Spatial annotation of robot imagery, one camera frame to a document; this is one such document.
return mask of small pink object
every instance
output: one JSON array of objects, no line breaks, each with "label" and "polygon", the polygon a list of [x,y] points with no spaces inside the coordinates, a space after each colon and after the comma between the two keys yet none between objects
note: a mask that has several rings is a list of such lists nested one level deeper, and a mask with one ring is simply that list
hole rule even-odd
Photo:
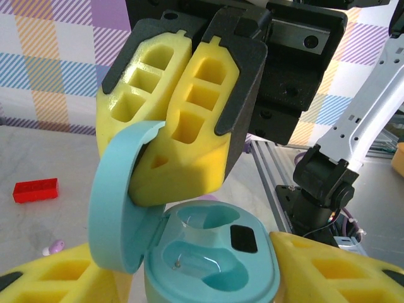
[{"label": "small pink object", "polygon": [[51,246],[45,247],[42,251],[44,256],[49,256],[51,254],[59,253],[64,249],[64,241],[63,240],[56,240],[52,243]]}]

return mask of black cable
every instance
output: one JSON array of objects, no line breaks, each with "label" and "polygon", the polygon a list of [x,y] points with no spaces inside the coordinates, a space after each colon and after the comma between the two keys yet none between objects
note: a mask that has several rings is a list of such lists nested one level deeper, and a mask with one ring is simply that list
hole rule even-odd
[{"label": "black cable", "polygon": [[325,229],[326,227],[333,225],[335,223],[336,219],[338,219],[340,213],[341,213],[341,210],[338,210],[331,222],[327,223],[323,227],[320,227],[319,229],[315,229],[315,230],[312,230],[311,232],[304,234],[302,237],[306,238],[307,235],[312,234],[313,232],[318,232],[319,230]]}]

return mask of black sensor window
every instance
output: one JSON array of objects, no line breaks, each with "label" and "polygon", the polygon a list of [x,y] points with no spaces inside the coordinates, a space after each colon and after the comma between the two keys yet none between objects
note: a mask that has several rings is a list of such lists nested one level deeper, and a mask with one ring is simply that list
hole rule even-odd
[{"label": "black sensor window", "polygon": [[250,254],[258,251],[254,231],[251,228],[242,225],[231,225],[230,237],[232,239],[232,247],[236,251]]}]

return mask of light blue case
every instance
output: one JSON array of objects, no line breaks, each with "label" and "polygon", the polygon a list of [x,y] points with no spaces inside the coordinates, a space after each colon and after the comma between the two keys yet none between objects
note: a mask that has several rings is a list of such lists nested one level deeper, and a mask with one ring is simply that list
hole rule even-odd
[{"label": "light blue case", "polygon": [[190,201],[142,208],[128,196],[133,167],[163,122],[129,126],[109,143],[95,174],[89,245],[102,268],[134,273],[145,260],[149,303],[271,302],[280,274],[261,222],[234,205]]}]

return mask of orange object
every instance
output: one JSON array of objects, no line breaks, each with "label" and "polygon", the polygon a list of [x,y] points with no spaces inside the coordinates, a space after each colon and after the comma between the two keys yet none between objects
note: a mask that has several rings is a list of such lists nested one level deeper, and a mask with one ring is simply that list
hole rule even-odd
[{"label": "orange object", "polygon": [[397,151],[391,161],[391,166],[404,177],[404,142],[397,145]]}]

